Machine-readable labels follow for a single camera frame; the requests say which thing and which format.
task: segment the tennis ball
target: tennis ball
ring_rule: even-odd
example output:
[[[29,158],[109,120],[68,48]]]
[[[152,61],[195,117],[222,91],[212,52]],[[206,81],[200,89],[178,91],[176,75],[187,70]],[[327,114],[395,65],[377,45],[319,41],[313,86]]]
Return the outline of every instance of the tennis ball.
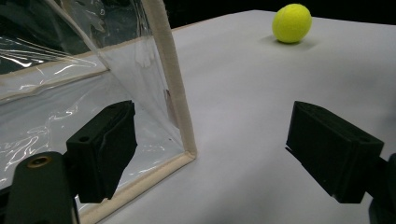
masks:
[[[299,42],[311,28],[312,17],[308,8],[300,4],[282,7],[273,20],[273,33],[283,43]]]

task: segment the screw hole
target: screw hole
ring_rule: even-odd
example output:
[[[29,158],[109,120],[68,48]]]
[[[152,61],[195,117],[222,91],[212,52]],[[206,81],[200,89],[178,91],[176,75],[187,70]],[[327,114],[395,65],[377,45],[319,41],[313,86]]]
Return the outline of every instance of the screw hole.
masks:
[[[88,140],[90,140],[90,137],[84,136],[84,137],[80,137],[78,140],[80,142],[87,142]]]
[[[52,160],[52,158],[48,157],[48,156],[36,157],[36,158],[30,160],[29,163],[27,163],[27,167],[29,167],[29,168],[41,167],[41,166],[44,166],[44,165],[50,163],[51,160]]]

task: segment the white table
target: white table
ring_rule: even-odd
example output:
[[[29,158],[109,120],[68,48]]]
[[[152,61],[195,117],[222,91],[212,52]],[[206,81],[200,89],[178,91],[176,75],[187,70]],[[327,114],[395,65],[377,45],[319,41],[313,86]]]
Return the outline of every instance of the white table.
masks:
[[[284,149],[294,101],[323,106],[396,152],[396,27],[314,18],[297,45],[275,41],[274,12],[174,31],[199,149],[193,163],[102,223],[369,223]]]

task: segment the plastic wrap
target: plastic wrap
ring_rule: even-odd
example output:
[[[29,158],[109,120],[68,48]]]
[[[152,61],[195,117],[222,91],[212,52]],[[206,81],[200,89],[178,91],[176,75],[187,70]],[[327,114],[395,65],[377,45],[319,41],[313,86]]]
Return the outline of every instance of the plastic wrap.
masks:
[[[6,1],[0,20],[0,188],[19,161],[65,153],[73,133],[124,100],[135,103],[138,147],[119,187],[184,152],[140,1]]]

